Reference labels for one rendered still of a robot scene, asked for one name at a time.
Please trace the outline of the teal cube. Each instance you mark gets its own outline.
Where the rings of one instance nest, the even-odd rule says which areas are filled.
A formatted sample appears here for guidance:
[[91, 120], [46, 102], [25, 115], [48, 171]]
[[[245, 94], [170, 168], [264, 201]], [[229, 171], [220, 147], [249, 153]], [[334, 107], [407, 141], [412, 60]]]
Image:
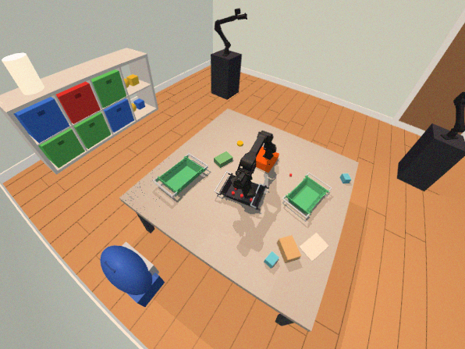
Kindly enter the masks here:
[[342, 173], [339, 178], [343, 183], [349, 183], [352, 180], [348, 173]]
[[279, 259], [279, 256], [275, 255], [274, 252], [272, 251], [270, 255], [264, 260], [264, 263], [271, 268], [277, 262], [278, 259]]

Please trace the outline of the green block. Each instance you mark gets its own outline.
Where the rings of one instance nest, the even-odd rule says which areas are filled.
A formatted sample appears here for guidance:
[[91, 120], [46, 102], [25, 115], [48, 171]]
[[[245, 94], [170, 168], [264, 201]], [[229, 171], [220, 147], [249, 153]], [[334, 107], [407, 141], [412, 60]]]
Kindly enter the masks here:
[[223, 152], [222, 154], [214, 157], [214, 162], [221, 168], [224, 165], [230, 163], [233, 160], [233, 157], [227, 152]]

